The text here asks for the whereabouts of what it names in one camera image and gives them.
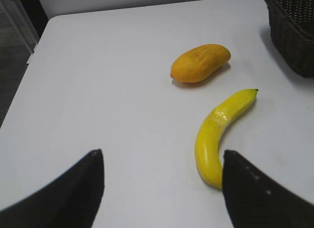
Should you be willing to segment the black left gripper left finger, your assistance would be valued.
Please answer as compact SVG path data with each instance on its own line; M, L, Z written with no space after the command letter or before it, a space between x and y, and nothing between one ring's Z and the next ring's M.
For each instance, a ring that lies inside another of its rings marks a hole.
M104 156L92 150L51 183L0 211L2 228L90 228L105 190Z

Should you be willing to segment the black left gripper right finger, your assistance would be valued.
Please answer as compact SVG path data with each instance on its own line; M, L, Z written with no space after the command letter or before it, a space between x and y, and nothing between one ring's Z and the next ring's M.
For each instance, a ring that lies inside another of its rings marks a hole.
M267 176L237 151L224 152L222 191L235 228L312 228L314 205Z

